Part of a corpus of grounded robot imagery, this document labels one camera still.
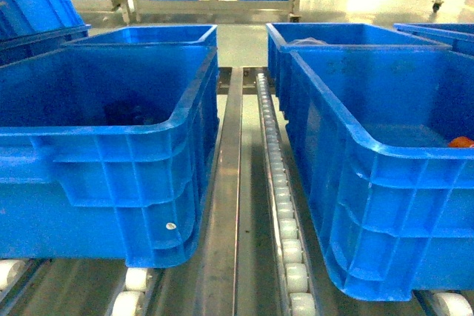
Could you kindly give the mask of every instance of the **crate handle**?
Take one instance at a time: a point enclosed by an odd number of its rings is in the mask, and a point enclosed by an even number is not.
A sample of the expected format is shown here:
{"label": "crate handle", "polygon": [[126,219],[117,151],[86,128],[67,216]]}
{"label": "crate handle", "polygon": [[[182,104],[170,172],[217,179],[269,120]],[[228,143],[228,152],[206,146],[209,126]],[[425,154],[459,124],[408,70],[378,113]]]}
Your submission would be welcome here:
{"label": "crate handle", "polygon": [[54,181],[49,149],[0,147],[0,184],[46,184]]}

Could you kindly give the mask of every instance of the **roller conveyor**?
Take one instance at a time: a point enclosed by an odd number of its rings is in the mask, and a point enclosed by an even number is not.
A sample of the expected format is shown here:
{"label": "roller conveyor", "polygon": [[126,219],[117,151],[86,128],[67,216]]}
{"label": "roller conveyor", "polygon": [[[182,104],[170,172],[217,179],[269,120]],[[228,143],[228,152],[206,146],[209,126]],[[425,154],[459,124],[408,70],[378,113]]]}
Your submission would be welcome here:
{"label": "roller conveyor", "polygon": [[337,290],[271,91],[264,68],[221,71],[213,176],[188,263],[127,269],[122,260],[1,260],[0,282],[9,278],[0,315],[472,315],[472,292],[371,303]]}

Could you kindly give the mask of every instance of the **plastic bag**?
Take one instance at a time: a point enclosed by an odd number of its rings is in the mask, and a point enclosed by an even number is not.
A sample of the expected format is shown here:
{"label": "plastic bag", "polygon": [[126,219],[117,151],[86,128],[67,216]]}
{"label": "plastic bag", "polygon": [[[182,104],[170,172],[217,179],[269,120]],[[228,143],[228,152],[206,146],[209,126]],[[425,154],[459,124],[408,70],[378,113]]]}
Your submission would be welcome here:
{"label": "plastic bag", "polygon": [[322,45],[322,44],[327,44],[327,43],[321,40],[316,40],[313,37],[308,37],[308,38],[302,38],[299,40],[293,40],[289,44],[297,44],[300,46],[314,46],[314,45]]}

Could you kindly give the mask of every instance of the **crate rim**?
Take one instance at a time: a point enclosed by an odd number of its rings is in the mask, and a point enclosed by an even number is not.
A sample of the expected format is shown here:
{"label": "crate rim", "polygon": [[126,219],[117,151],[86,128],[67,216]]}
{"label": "crate rim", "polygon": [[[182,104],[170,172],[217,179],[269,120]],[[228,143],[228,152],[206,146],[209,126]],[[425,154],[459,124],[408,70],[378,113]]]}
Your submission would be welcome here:
{"label": "crate rim", "polygon": [[[102,35],[108,35],[108,34],[111,34],[111,33],[118,33],[122,30],[128,30],[128,29],[142,29],[142,28],[157,28],[157,27],[160,27],[160,28],[166,28],[166,27],[210,27],[210,29],[208,31],[206,31],[199,39],[195,40],[195,41],[184,41],[184,42],[180,42],[180,41],[169,41],[169,42],[139,42],[139,43],[132,43],[132,44],[129,44],[129,43],[126,43],[126,44],[123,44],[123,43],[109,43],[109,44],[106,44],[106,43],[103,43],[103,44],[88,44],[88,43],[84,43],[82,44],[81,42],[85,42],[85,40],[87,39],[90,39],[92,37],[96,37],[96,36],[102,36]],[[190,25],[190,24],[186,24],[186,25],[164,25],[164,26],[129,26],[129,27],[122,27],[120,29],[116,29],[114,31],[110,31],[108,33],[98,33],[97,35],[94,35],[94,36],[91,36],[89,38],[79,38],[77,40],[72,40],[72,41],[69,41],[65,44],[63,44],[62,46],[64,47],[78,47],[78,46],[81,46],[81,47],[114,47],[114,46],[124,46],[124,45],[127,45],[127,47],[129,46],[132,46],[132,47],[135,47],[135,46],[147,46],[147,45],[170,45],[170,44],[177,44],[177,45],[187,45],[187,44],[191,44],[191,46],[193,45],[198,45],[200,44],[201,42],[203,42],[203,40],[208,37],[213,31],[215,31],[217,29],[217,25],[206,25],[206,24],[197,24],[197,25]]]}
{"label": "crate rim", "polygon": [[437,25],[431,23],[419,23],[419,24],[393,24],[393,27],[396,28],[398,31],[411,31],[411,30],[421,30],[422,33],[427,33],[430,35],[438,35],[438,36],[445,36],[449,38],[456,38],[459,40],[468,40],[474,41],[474,33],[463,33],[461,31],[454,31],[454,30],[446,30],[446,29],[438,29],[436,27],[430,27],[430,25]]}
{"label": "crate rim", "polygon": [[[474,151],[465,148],[450,148],[450,147],[398,147],[389,144],[383,144],[374,139],[362,126],[362,124],[352,115],[352,113],[342,104],[339,98],[329,89],[323,82],[321,77],[317,75],[313,69],[306,63],[306,61],[296,51],[290,52],[293,60],[296,61],[301,69],[304,71],[307,79],[312,85],[321,93],[326,99],[326,102],[331,107],[333,112],[337,115],[347,127],[351,138],[360,146],[369,149],[378,154],[393,158],[411,158],[411,159],[444,159],[444,160],[474,160]],[[446,56],[461,56],[473,61],[474,57],[464,55],[462,53],[454,53],[446,51]]]}
{"label": "crate rim", "polygon": [[394,29],[387,29],[386,27],[382,26],[377,26],[377,25],[372,25],[372,24],[365,24],[363,22],[356,22],[356,23],[339,23],[339,22],[300,22],[297,24],[294,23],[286,23],[286,22],[273,22],[273,23],[267,23],[265,26],[267,27],[267,34],[274,40],[277,48],[284,52],[288,53],[291,50],[294,50],[295,47],[303,47],[300,45],[294,45],[294,44],[287,44],[286,41],[284,40],[283,36],[279,33],[279,31],[275,28],[274,24],[281,24],[285,26],[294,26],[298,27],[299,25],[327,25],[327,26],[337,26],[337,25],[363,25],[363,26],[368,26],[368,27],[374,27],[380,30],[386,30],[391,33],[395,33],[397,35],[407,35],[406,37],[414,37],[419,40],[429,42],[431,44],[325,44],[322,46],[318,46],[319,49],[334,49],[334,48],[350,48],[352,49],[370,49],[370,48],[382,48],[382,47],[409,47],[410,49],[414,49],[419,47],[421,48],[427,48],[427,47],[434,47],[439,50],[451,50],[453,46],[450,46],[448,44],[443,44],[442,42],[437,42],[430,40],[428,38],[424,38],[422,36],[415,36],[415,35],[410,35],[407,33],[400,33],[400,31],[394,30]]}
{"label": "crate rim", "polygon": [[[172,45],[157,45],[155,47],[171,47]],[[53,126],[53,127],[0,127],[0,137],[19,137],[19,136],[71,136],[74,135],[123,135],[123,134],[134,134],[134,135],[146,135],[150,133],[163,132],[186,123],[190,109],[193,105],[194,98],[188,98],[188,93],[199,84],[196,90],[199,90],[201,85],[205,85],[204,77],[206,72],[210,69],[213,59],[217,56],[217,47],[205,47],[205,46],[183,46],[183,48],[207,48],[207,54],[201,63],[201,67],[196,71],[195,77],[190,81],[187,88],[182,93],[180,99],[176,103],[175,109],[171,113],[171,116],[159,124],[154,125],[136,125],[136,126]],[[22,63],[23,61],[30,61],[35,58],[41,58],[50,56],[52,54],[66,52],[70,49],[67,47],[42,53],[38,56],[22,59],[21,61],[6,64],[1,68],[14,66]]]}

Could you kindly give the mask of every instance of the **orange object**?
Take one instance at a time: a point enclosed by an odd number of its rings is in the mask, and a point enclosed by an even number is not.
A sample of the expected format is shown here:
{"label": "orange object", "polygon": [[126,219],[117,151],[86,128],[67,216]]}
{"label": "orange object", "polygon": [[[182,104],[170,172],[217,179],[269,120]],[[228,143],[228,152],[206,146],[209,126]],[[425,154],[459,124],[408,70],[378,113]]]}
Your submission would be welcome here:
{"label": "orange object", "polygon": [[468,137],[460,136],[452,140],[448,147],[451,148],[474,148],[474,141]]}

